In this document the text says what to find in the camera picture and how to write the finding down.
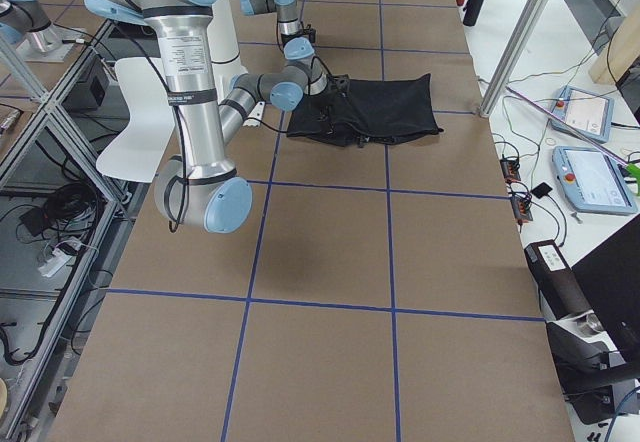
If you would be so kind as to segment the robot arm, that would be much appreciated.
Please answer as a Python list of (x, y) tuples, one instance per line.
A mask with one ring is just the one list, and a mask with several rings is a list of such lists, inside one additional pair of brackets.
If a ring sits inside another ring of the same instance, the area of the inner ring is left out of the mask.
[(307, 36), (298, 0), (240, 0), (240, 7), (245, 16), (274, 14), (275, 38), (280, 47), (295, 38)]
[(297, 0), (268, 0), (288, 39), (285, 65), (276, 73), (235, 77), (229, 95), (218, 97), (208, 27), (217, 0), (84, 0), (105, 19), (146, 25), (157, 36), (158, 71), (173, 113), (181, 153), (162, 169), (154, 189), (158, 210), (172, 230), (201, 226), (231, 233), (247, 219), (253, 202), (249, 183), (238, 176), (226, 146), (260, 102), (294, 111), (306, 98), (333, 92), (331, 77), (312, 43), (296, 36)]

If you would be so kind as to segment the neighbouring robot arm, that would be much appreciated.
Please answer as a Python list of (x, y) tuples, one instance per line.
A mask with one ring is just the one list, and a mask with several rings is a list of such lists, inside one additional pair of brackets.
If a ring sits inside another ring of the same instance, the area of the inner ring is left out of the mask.
[(8, 43), (15, 45), (28, 33), (40, 33), (50, 26), (39, 0), (1, 0), (1, 36)]

